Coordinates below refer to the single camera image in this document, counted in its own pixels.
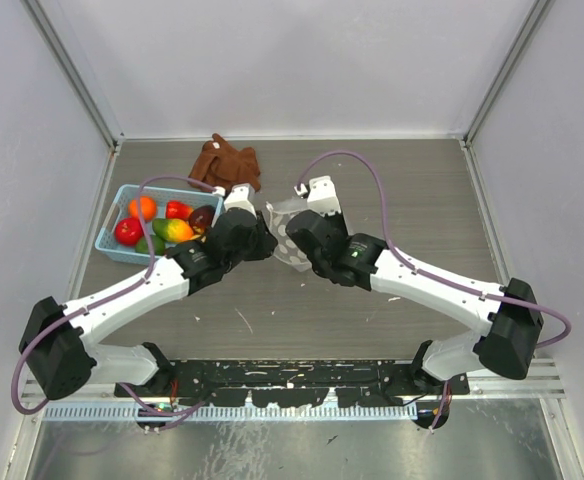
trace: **blue plastic basket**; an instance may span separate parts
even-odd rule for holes
[[[114,202],[105,217],[99,236],[96,239],[94,247],[105,253],[115,262],[136,263],[139,265],[148,265],[150,256],[144,253],[137,253],[134,247],[121,245],[114,238],[114,227],[124,218],[130,216],[128,213],[128,204],[136,197],[139,191],[138,185],[123,185],[114,197]],[[215,208],[214,222],[221,214],[223,201],[220,197],[211,193],[195,192],[192,190],[174,190],[171,188],[146,187],[143,189],[143,195],[151,197],[156,202],[157,216],[155,218],[165,218],[165,206],[170,200],[178,200],[192,208],[211,205]],[[151,222],[147,223],[150,231],[152,230]]]

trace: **black mounting plate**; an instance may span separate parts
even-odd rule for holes
[[[252,403],[281,408],[323,403],[334,388],[341,408],[402,406],[402,396],[423,392],[414,385],[410,364],[396,360],[187,360],[175,361],[177,397],[182,405],[200,401],[218,407],[241,407],[251,392]],[[453,395],[470,393],[467,377],[449,382]],[[169,396],[133,387],[141,397]],[[116,397],[128,394],[116,386]]]

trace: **orange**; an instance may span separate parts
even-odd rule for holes
[[[130,212],[130,216],[134,218],[139,218],[137,205],[136,198],[128,204],[128,212]],[[156,202],[150,197],[141,197],[141,213],[146,222],[152,220],[156,217]]]

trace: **green fruit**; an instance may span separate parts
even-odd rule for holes
[[[154,254],[163,255],[165,252],[165,242],[163,239],[157,237],[156,235],[150,235],[150,238],[152,239],[152,245],[154,246]],[[134,251],[136,253],[145,253],[146,255],[150,253],[150,250],[148,249],[148,241],[145,239],[145,237],[141,237],[141,240],[136,242]]]

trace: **white wall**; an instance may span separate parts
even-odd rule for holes
[[[533,0],[42,4],[148,138],[465,133]]]
[[[574,322],[550,353],[584,447],[584,0],[555,2],[476,152],[512,273]]]
[[[9,384],[33,303],[66,295],[107,161],[19,1],[0,0],[0,474],[20,420]]]

